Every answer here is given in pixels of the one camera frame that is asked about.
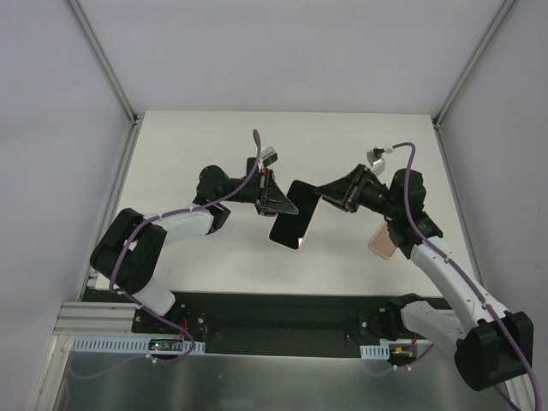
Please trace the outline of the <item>pink silicone phone case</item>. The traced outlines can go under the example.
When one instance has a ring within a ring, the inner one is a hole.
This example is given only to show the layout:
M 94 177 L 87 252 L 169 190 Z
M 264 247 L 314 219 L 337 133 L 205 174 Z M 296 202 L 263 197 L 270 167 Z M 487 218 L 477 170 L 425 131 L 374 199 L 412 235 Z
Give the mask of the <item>pink silicone phone case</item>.
M 368 243 L 368 248 L 382 259 L 391 259 L 397 247 L 390 239 L 387 223 L 382 223 Z

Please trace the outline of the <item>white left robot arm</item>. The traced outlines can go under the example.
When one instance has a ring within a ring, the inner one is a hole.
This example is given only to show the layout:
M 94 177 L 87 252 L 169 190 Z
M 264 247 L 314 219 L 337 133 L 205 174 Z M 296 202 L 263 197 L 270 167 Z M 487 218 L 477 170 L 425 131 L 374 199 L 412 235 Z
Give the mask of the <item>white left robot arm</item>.
M 132 208 L 121 210 L 94 248 L 90 265 L 110 280 L 115 292 L 149 308 L 161 332 L 171 333 L 182 315 L 174 307 L 175 295 L 156 278 L 159 256 L 171 243 L 218 232 L 230 216 L 224 201 L 251 204 L 265 217 L 299 212 L 272 170 L 250 164 L 247 175 L 237 179 L 210 165 L 200 172 L 194 202 L 187 207 L 150 217 Z

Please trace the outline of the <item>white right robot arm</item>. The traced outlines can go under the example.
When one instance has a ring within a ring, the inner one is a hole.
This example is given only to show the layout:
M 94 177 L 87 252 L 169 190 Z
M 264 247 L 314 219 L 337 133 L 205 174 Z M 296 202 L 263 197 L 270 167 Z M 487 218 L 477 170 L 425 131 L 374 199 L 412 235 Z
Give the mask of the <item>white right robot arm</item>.
M 439 313 L 415 294 L 390 301 L 386 330 L 394 337 L 415 332 L 454 359 L 465 383 L 485 390 L 531 371 L 533 322 L 512 313 L 475 279 L 456 268 L 442 230 L 424 210 L 423 175 L 398 170 L 383 184 L 364 164 L 317 187 L 327 203 L 354 213 L 365 207 L 384 217 L 391 242 L 436 286 L 453 317 Z

